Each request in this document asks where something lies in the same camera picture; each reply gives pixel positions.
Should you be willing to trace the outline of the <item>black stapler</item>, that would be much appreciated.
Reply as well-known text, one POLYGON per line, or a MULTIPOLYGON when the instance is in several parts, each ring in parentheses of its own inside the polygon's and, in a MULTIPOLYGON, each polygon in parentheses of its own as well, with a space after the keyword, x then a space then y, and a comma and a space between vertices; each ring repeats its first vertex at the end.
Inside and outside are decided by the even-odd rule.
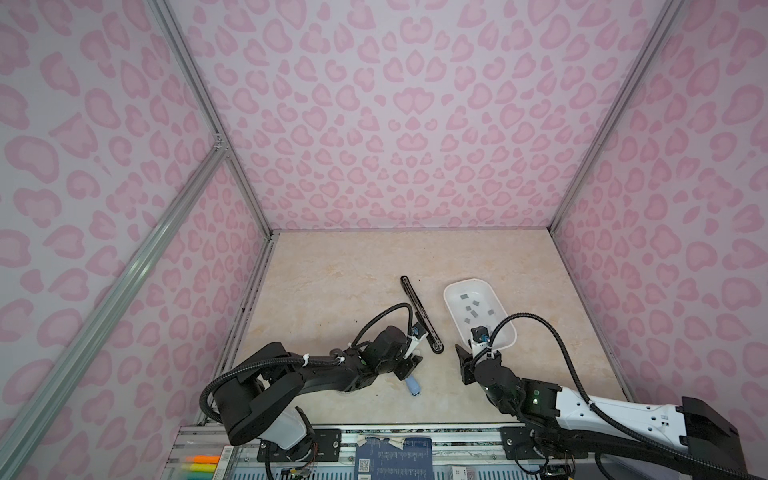
POLYGON ((430 348, 435 354, 442 354, 444 352, 444 343, 434 328, 429 315, 427 314, 423 303, 418 297, 409 277, 406 275, 401 276, 400 284, 414 308, 416 318, 427 331, 427 341, 430 345, 430 348))

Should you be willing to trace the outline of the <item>blue mini stapler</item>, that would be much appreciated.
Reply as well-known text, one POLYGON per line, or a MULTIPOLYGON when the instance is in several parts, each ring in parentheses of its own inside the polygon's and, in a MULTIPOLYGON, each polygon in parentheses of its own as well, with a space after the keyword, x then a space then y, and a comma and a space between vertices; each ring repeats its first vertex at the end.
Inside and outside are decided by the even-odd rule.
POLYGON ((421 387, 418 381, 413 377, 409 376, 405 379, 405 384, 411 393, 412 396, 419 396, 421 393, 421 387))

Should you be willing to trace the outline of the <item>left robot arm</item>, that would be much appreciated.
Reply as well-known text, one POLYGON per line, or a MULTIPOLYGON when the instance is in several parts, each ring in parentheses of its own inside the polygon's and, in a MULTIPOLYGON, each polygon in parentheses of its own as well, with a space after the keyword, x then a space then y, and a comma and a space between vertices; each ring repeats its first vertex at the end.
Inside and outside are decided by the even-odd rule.
POLYGON ((315 433, 306 414, 290 407, 296 397, 356 392, 385 374, 403 381, 421 363, 416 350, 428 337, 413 307, 399 303, 366 323, 347 348, 326 356, 299 355, 271 342, 206 385, 199 407, 225 427, 233 446, 257 439, 302 452, 311 447, 315 433))

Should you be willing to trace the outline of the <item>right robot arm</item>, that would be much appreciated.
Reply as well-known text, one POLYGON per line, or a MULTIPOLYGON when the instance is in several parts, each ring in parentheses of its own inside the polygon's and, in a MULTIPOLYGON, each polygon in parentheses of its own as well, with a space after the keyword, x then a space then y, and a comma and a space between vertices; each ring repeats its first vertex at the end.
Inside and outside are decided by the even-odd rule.
POLYGON ((587 393, 561 335, 546 319, 525 312, 496 327, 472 329, 455 347, 464 384, 478 384, 503 415, 532 433, 543 454, 605 455, 675 470, 692 479, 749 479, 737 427, 707 402, 682 397, 678 404, 618 401, 587 393), (496 347, 503 328, 528 318, 553 336, 573 381, 571 388, 520 377, 496 347))

